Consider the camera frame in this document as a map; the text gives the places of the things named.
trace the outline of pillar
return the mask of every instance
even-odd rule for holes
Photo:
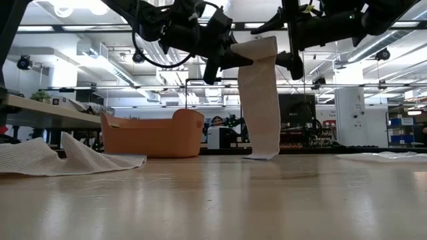
[[[335,72],[337,84],[363,83],[360,64],[350,65]],[[337,116],[337,138],[345,146],[368,144],[365,96],[363,87],[349,87],[335,90]]]
[[[76,87],[77,86],[77,68],[70,63],[57,64],[49,68],[49,87]],[[52,95],[60,95],[69,99],[75,100],[74,93],[56,93],[50,92]]]

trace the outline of wooden table surface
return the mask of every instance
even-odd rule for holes
[[[46,103],[8,95],[4,105],[19,107],[17,114],[7,115],[7,124],[35,128],[101,128],[98,116],[80,113]]]
[[[425,239],[427,166],[329,155],[149,159],[0,177],[0,239]]]

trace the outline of black robotic arm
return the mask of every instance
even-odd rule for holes
[[[1,65],[6,60],[22,16],[31,1],[0,1]],[[214,84],[219,68],[229,69],[253,63],[231,51],[230,46],[236,43],[232,35],[233,20],[213,3],[175,0],[172,5],[155,7],[141,0],[102,1],[128,21],[133,28],[133,38],[138,34],[146,41],[159,41],[165,53],[170,47],[187,51],[189,56],[184,61],[196,55],[205,57],[207,64],[203,80],[208,84]],[[299,6],[298,0],[282,0],[282,7],[279,7],[277,14],[252,34],[273,31],[286,23],[290,51],[280,53],[276,64],[286,67],[293,79],[300,79],[304,66],[299,51],[347,38],[353,38],[356,46],[367,34],[379,35],[385,32],[417,2],[419,0],[321,0],[322,8],[314,11],[311,4]],[[367,12],[361,13],[364,4],[368,4],[369,8]],[[204,26],[197,19],[203,15],[207,5],[215,7],[216,12]],[[133,42],[139,54],[145,57],[135,39]],[[145,60],[167,67],[150,59]],[[4,88],[3,74],[0,74],[0,87]]]

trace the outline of shelf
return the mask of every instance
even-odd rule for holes
[[[389,146],[414,147],[412,143],[388,143]]]
[[[416,125],[411,125],[411,126],[407,126],[407,125],[391,125],[391,126],[387,126],[387,129],[401,129],[401,128],[413,128],[416,127]]]

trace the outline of orange basket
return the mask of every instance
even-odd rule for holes
[[[101,115],[107,154],[184,158],[199,155],[204,116],[194,110],[177,110],[172,119],[123,119]]]

